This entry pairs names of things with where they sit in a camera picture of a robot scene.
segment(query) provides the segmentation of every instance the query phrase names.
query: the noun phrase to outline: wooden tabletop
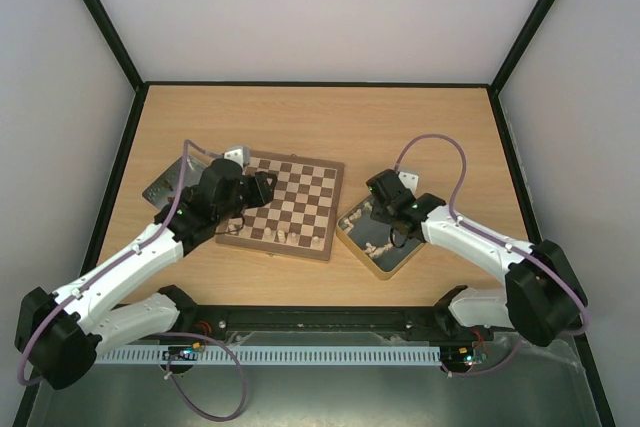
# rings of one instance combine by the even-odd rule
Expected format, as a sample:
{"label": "wooden tabletop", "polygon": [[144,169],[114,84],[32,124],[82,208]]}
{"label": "wooden tabletop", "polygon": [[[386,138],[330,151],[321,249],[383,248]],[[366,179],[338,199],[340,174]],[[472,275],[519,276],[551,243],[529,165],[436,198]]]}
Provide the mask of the wooden tabletop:
{"label": "wooden tabletop", "polygon": [[[457,209],[526,239],[484,89],[378,87],[152,86],[118,193],[101,261],[133,240],[155,209],[142,191],[190,138],[214,152],[255,150],[344,162],[339,213],[367,194],[365,181],[393,164],[416,135],[458,140],[469,161]],[[403,166],[420,174],[418,193],[448,200],[460,172],[455,149],[424,140]],[[200,304],[299,306],[432,305],[452,287],[497,282],[440,247],[427,245],[398,274],[378,280],[337,239],[329,263],[234,249],[209,241],[148,280],[127,301],[176,284]]]}

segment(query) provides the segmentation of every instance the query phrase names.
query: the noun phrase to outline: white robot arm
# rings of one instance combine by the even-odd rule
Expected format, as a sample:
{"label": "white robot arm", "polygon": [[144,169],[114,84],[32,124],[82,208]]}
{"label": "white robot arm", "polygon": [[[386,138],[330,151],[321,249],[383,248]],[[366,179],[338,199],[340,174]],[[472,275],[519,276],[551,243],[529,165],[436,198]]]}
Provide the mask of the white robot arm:
{"label": "white robot arm", "polygon": [[586,305],[586,296],[557,244],[511,239],[464,218],[431,194],[416,199],[417,182],[417,175],[391,169],[372,177],[367,181],[375,199],[371,218],[388,224],[391,237],[398,232],[457,253],[504,286],[452,290],[443,297],[452,321],[446,323],[514,328],[530,342],[546,346],[578,317],[580,310],[572,296],[536,265],[542,263]]}
{"label": "white robot arm", "polygon": [[[175,286],[112,309],[149,277],[212,238],[222,221],[273,200],[276,175],[244,175],[248,162],[246,147],[225,152],[204,169],[197,185],[182,190],[175,215],[167,204],[154,223],[91,272],[51,294],[36,288],[24,297],[15,345],[28,351],[29,361],[54,389],[77,381],[97,355],[147,335],[191,327],[188,315],[196,304]],[[45,330],[34,335],[51,315]]]}

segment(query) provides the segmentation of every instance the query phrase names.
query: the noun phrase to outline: metal plate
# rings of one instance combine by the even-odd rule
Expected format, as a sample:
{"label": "metal plate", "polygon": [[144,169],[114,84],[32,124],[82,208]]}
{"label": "metal plate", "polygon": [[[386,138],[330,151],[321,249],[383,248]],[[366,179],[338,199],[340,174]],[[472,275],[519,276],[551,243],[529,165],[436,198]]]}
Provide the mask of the metal plate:
{"label": "metal plate", "polygon": [[[171,164],[160,177],[154,180],[153,183],[142,192],[142,197],[158,210],[167,205],[176,195],[181,159],[182,157],[179,157],[178,160]],[[202,171],[206,167],[207,164],[189,154],[187,157],[187,170],[185,172],[183,187],[197,184],[200,181]]]}
{"label": "metal plate", "polygon": [[[321,337],[330,342],[334,335]],[[488,348],[492,362],[508,352],[501,342]],[[449,379],[436,367],[265,365],[245,372],[250,401],[234,427],[600,425],[584,372],[546,356],[519,354],[502,371],[472,379]],[[212,414],[231,413],[240,398],[238,372],[229,365],[198,365],[179,382]],[[29,427],[211,425],[183,404],[157,364],[94,365],[63,390],[43,383],[29,421]]]}

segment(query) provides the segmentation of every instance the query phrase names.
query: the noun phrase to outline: white chess piece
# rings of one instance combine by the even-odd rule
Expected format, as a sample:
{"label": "white chess piece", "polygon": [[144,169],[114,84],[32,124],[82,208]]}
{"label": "white chess piece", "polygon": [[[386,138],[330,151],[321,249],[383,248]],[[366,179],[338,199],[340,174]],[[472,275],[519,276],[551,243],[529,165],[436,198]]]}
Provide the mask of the white chess piece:
{"label": "white chess piece", "polygon": [[349,220],[353,222],[358,220],[360,217],[362,217],[362,209],[358,209],[353,214],[351,214],[349,216]]}
{"label": "white chess piece", "polygon": [[377,259],[386,251],[388,251],[391,247],[392,247],[391,244],[387,244],[384,247],[378,247],[376,250],[374,250],[369,254],[369,257],[371,257],[372,259]]}
{"label": "white chess piece", "polygon": [[344,227],[342,230],[344,230],[345,234],[349,234],[349,232],[351,232],[353,230],[353,224],[351,223],[351,221],[348,218],[344,218],[342,220],[342,223],[344,224]]}
{"label": "white chess piece", "polygon": [[366,249],[364,249],[364,253],[367,255],[369,255],[371,252],[377,249],[375,245],[371,245],[371,242],[367,242],[365,246],[366,246]]}

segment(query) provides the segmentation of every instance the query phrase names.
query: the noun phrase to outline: chessboard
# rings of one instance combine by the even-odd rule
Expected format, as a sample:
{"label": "chessboard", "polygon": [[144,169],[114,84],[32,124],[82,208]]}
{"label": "chessboard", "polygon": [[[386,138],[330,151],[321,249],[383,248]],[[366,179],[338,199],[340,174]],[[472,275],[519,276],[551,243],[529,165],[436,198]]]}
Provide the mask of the chessboard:
{"label": "chessboard", "polygon": [[219,244],[271,254],[329,261],[344,164],[295,155],[251,152],[245,173],[278,176],[273,201],[247,209],[244,226],[232,219],[221,226]]}

